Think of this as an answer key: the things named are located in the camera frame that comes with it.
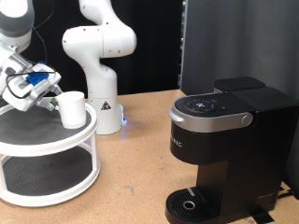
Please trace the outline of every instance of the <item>two-tier stand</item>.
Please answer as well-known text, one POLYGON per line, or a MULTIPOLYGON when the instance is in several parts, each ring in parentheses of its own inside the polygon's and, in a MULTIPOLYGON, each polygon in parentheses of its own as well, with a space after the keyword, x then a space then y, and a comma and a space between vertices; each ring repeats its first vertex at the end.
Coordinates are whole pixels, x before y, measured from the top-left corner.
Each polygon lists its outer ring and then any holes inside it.
POLYGON ((0 108, 0 198, 21 206, 72 199, 98 177, 96 113, 86 105, 86 125, 65 129, 58 111, 0 108))

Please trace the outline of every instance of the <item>black coffee maker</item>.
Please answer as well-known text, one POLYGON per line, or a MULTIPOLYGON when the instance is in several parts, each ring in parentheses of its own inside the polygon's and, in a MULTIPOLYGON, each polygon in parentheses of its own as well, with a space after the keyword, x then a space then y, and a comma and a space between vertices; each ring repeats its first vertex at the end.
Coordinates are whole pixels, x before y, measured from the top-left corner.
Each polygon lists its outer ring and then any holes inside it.
POLYGON ((265 218, 277 201, 299 102, 251 77, 215 88, 220 93, 177 99, 168 113, 172 154, 199 165, 196 187, 166 201, 172 224, 265 218))

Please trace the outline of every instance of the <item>wooden table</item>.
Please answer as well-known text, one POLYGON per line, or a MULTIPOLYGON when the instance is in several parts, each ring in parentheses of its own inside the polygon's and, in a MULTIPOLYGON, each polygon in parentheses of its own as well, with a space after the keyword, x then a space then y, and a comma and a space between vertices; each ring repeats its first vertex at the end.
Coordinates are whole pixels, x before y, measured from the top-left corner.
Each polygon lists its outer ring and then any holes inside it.
MULTIPOLYGON (((120 96, 128 124, 117 133, 97 136, 101 173, 95 183, 73 200, 53 206, 26 208, 0 202, 0 224, 167 224, 166 198, 195 186, 197 176, 196 165, 179 161, 169 149, 167 111, 183 95, 161 91, 120 96)), ((276 223, 294 224, 298 211, 299 202, 291 196, 278 200, 270 215, 276 223)), ((249 217, 234 223, 255 222, 249 217)))

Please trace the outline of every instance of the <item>paper cup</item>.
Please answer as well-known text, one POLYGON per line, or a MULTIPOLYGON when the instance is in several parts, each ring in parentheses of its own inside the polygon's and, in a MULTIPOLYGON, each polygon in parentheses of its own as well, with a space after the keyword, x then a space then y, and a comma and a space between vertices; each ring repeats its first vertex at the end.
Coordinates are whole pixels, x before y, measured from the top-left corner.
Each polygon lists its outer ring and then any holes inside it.
POLYGON ((66 129, 77 129, 86 124, 84 93, 67 91, 56 97, 62 124, 66 129))

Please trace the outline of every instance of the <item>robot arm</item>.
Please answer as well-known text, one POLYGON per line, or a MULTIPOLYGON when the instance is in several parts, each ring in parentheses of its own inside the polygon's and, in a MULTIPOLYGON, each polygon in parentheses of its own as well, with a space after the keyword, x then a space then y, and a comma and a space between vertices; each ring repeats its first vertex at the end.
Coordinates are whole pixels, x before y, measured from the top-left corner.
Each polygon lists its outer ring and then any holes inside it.
POLYGON ((114 133, 126 123, 118 102, 117 75, 99 59, 132 54, 136 35, 116 16, 110 0, 79 0, 79 6, 83 16, 97 26, 68 29, 63 37, 64 51, 84 70, 88 102, 98 118, 97 133, 114 133))
POLYGON ((0 1, 0 95, 20 111, 34 104, 52 110, 54 106, 45 105, 43 96, 49 91, 61 93, 58 73, 19 54, 30 44, 34 18, 32 0, 0 1))

